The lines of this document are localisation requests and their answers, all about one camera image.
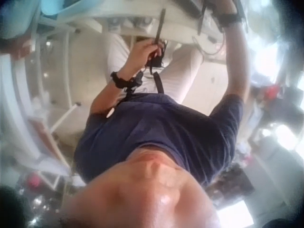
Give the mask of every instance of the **black device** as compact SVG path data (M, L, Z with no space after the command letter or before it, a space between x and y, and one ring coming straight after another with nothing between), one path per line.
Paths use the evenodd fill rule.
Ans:
M117 72L112 72L110 76L113 79L115 86L119 89L124 89L124 88L133 89L143 84L142 81L143 73L141 71L136 75L136 77L131 78L129 81L119 78L117 76Z

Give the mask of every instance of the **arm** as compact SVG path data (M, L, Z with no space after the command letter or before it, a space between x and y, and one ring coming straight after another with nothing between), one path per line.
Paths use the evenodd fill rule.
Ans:
M219 14L235 14L232 0L216 0ZM228 88L225 95L235 94L243 101L247 99L250 83L250 65L247 42L241 23L224 28L227 44Z
M117 72L117 76L123 80L129 81L142 67L144 67L152 52L156 51L156 55L161 55L160 47L153 44L153 42L153 39L148 39L136 43L125 65ZM122 89L117 88L115 83L110 81L94 99L91 105L90 114L107 115L111 108L117 104L117 99L121 92Z

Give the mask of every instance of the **red object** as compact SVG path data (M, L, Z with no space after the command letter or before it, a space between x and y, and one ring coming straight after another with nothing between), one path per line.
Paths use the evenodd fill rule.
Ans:
M28 183L28 186L31 189L35 189L35 188L37 188L37 187L40 186L40 184L41 184L41 178L36 173L32 173L28 177L27 183Z
M265 89L264 91L264 99L265 100L274 100L277 97L277 94L280 92L279 85L272 85Z

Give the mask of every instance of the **cable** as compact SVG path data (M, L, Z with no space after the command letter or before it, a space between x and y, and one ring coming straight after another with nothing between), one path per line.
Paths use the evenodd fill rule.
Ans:
M214 56L214 55L217 55L223 49L223 47L225 45L225 33L223 33L223 43L222 43L222 45L220 46L220 48L215 53L209 53L209 52L203 50L201 48L198 40L195 37L192 37L192 40L193 40L193 43L195 44L195 46L201 52L202 55L206 54L206 55L209 55L209 56Z

